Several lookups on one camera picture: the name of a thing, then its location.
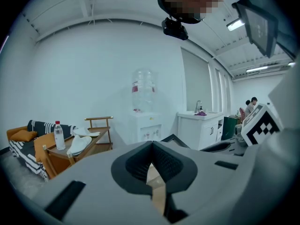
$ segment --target red chair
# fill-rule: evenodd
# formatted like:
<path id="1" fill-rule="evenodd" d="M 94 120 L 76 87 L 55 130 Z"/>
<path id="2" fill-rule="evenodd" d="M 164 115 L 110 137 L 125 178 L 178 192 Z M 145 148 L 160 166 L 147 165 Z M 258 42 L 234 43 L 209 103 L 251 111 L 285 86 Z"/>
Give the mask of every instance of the red chair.
<path id="1" fill-rule="evenodd" d="M 243 123 L 245 119 L 245 110 L 240 107 L 240 122 Z"/>

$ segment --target purple cloth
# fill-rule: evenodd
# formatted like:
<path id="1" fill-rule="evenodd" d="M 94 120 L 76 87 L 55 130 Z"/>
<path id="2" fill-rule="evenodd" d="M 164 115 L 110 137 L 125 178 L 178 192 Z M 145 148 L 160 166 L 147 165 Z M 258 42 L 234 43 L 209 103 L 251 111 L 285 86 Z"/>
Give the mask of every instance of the purple cloth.
<path id="1" fill-rule="evenodd" d="M 195 114 L 196 116 L 206 116 L 206 113 L 205 112 L 203 112 L 203 111 L 201 111 L 201 112 L 199 112 L 199 113 L 197 113 L 197 114 Z"/>

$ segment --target water bottle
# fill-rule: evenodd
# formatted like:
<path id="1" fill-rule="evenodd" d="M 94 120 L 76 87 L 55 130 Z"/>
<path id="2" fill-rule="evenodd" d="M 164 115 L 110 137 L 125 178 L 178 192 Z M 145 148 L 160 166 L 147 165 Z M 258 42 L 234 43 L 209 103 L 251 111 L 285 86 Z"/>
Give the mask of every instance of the water bottle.
<path id="1" fill-rule="evenodd" d="M 148 69 L 138 69 L 133 73 L 132 105 L 136 112 L 152 112 L 156 87 L 154 75 Z"/>
<path id="2" fill-rule="evenodd" d="M 60 126 L 60 121 L 55 121 L 54 138 L 55 138 L 57 149 L 64 150 L 66 148 L 66 145 L 65 145 L 64 133 Z"/>

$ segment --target white slipper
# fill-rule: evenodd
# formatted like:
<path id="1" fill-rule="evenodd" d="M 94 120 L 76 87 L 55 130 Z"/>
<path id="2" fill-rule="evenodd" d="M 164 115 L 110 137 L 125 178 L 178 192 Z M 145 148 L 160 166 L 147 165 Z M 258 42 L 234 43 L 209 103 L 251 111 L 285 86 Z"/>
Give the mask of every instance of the white slipper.
<path id="1" fill-rule="evenodd" d="M 81 137 L 83 136 L 98 137 L 100 135 L 100 132 L 90 133 L 90 131 L 87 128 L 81 127 L 78 129 L 74 129 L 73 135 L 79 135 Z"/>
<path id="2" fill-rule="evenodd" d="M 71 153 L 72 155 L 80 154 L 92 141 L 91 137 L 80 137 L 76 135 L 72 141 L 71 147 L 67 151 L 67 154 Z"/>

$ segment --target checkered marker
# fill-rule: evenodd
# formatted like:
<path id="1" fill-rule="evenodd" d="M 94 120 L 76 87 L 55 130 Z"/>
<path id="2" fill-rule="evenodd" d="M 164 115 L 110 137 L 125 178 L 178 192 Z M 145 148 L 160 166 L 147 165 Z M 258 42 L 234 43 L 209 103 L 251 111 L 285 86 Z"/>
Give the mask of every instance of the checkered marker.
<path id="1" fill-rule="evenodd" d="M 259 104 L 243 121 L 241 135 L 248 146 L 263 143 L 282 128 L 267 105 Z"/>

